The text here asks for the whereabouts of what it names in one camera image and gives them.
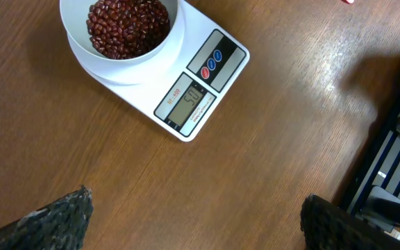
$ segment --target kitchen scale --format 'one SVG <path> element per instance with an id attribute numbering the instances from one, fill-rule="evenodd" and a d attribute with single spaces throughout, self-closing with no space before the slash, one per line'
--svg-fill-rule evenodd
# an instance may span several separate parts
<path id="1" fill-rule="evenodd" d="M 249 52 L 203 13 L 185 1 L 179 3 L 172 39 L 154 57 L 136 65 L 110 71 L 81 53 L 70 36 L 69 43 L 88 74 L 189 142 L 246 66 Z"/>

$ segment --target blue button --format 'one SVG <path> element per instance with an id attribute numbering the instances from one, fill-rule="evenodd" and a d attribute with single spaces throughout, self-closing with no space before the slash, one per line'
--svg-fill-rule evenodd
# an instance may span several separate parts
<path id="1" fill-rule="evenodd" d="M 220 50 L 216 49 L 216 50 L 214 51 L 214 59 L 215 59 L 217 62 L 220 62 L 220 61 L 222 60 L 222 53 L 220 52 Z"/>
<path id="2" fill-rule="evenodd" d="M 215 61 L 212 58 L 208 59 L 208 68 L 209 68 L 209 70 L 215 69 Z"/>

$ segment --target bean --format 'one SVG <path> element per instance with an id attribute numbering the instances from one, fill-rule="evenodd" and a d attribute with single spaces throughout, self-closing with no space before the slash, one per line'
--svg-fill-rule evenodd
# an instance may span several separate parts
<path id="1" fill-rule="evenodd" d="M 86 20 L 92 46 L 110 59 L 131 59 L 158 46 L 170 31 L 159 0 L 98 0 Z"/>

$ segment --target wood grain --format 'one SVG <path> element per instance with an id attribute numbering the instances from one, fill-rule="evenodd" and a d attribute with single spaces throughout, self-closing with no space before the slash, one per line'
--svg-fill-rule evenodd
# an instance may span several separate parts
<path id="1" fill-rule="evenodd" d="M 84 249 L 303 248 L 399 84 L 400 1 L 190 3 L 251 61 L 182 143 L 80 68 L 58 1 L 0 0 L 0 227 L 85 184 Z"/>

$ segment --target scale display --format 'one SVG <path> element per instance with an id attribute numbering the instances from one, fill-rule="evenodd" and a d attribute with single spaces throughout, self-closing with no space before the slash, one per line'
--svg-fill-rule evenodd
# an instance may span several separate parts
<path id="1" fill-rule="evenodd" d="M 175 131 L 188 137 L 217 97 L 182 73 L 154 111 Z"/>
<path id="2" fill-rule="evenodd" d="M 183 125 L 186 118 L 188 118 L 189 114 L 197 106 L 202 97 L 203 94 L 200 93 L 200 91 L 192 86 L 189 87 L 186 94 L 180 99 L 169 115 L 169 119 L 179 126 Z"/>

